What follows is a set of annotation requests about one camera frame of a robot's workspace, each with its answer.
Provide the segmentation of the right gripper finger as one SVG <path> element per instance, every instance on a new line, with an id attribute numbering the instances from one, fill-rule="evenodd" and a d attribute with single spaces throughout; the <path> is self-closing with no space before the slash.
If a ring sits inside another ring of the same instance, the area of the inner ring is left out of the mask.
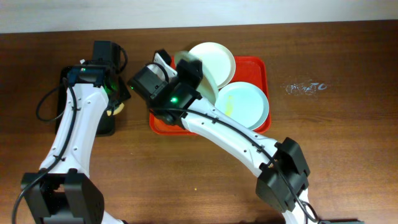
<path id="1" fill-rule="evenodd" d="M 167 53 L 167 51 L 166 51 L 165 49 L 156 50 L 155 52 L 159 54 L 159 56 L 161 57 L 161 59 L 162 59 L 167 65 L 171 65 L 171 63 L 172 63 L 172 58 L 171 58 L 171 56 Z"/>
<path id="2" fill-rule="evenodd" d="M 202 62 L 200 60 L 186 61 L 181 59 L 176 65 L 178 79 L 194 89 L 197 89 L 203 79 Z"/>

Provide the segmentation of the white plate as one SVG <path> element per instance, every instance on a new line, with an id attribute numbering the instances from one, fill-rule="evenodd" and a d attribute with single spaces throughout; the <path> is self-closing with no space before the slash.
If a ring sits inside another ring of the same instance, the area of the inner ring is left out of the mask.
<path id="1" fill-rule="evenodd" d="M 204 42 L 194 46 L 189 53 L 201 59 L 219 89 L 233 79 L 236 72 L 236 61 L 234 55 L 224 45 L 216 42 Z"/>

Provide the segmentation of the yellow green sponge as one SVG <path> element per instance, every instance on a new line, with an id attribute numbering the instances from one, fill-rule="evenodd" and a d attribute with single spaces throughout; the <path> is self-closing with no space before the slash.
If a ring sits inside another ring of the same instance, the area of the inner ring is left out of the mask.
<path id="1" fill-rule="evenodd" d="M 120 105 L 116 106 L 115 108 L 111 108 L 106 111 L 106 114 L 108 116 L 114 116 L 119 114 L 122 110 L 124 109 L 124 103 L 121 103 Z"/>

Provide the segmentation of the light green plate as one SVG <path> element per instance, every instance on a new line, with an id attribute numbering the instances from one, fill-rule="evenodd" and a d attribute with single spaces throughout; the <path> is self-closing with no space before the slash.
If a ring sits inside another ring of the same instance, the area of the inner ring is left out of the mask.
<path id="1" fill-rule="evenodd" d="M 187 62 L 199 60 L 201 62 L 203 79 L 201 80 L 200 84 L 197 86 L 196 91 L 198 91 L 202 95 L 202 97 L 207 98 L 208 101 L 212 105 L 214 105 L 216 103 L 219 93 L 218 85 L 216 84 L 213 75 L 204 64 L 204 61 L 188 51 L 179 51 L 174 55 L 174 65 L 177 65 L 180 60 L 185 60 Z"/>

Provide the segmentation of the light blue plate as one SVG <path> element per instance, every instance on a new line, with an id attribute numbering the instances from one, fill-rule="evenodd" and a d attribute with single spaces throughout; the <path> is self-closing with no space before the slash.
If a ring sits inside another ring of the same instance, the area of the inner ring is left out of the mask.
<path id="1" fill-rule="evenodd" d="M 269 116 L 269 100 L 256 85 L 234 82 L 223 87 L 215 107 L 246 128 L 260 128 Z"/>

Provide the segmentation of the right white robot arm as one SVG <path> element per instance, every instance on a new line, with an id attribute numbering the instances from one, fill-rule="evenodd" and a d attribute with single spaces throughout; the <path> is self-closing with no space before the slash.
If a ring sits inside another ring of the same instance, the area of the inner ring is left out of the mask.
<path id="1" fill-rule="evenodd" d="M 308 199 L 310 169 L 299 144 L 265 137 L 216 109 L 198 91 L 211 79 L 200 59 L 161 49 L 128 85 L 156 118 L 207 138 L 242 162 L 257 178 L 256 195 L 286 223 L 323 223 Z"/>

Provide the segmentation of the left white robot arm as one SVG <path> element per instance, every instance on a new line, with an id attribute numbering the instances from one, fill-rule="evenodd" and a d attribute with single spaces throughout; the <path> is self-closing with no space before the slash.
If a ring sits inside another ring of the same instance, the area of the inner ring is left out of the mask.
<path id="1" fill-rule="evenodd" d="M 90 157 L 101 118 L 113 116 L 130 97 L 119 76 L 126 65 L 120 45 L 97 40 L 90 60 L 67 68 L 55 140 L 38 172 L 23 175 L 12 223 L 23 200 L 36 223 L 122 222 L 106 212 L 103 194 L 90 180 Z"/>

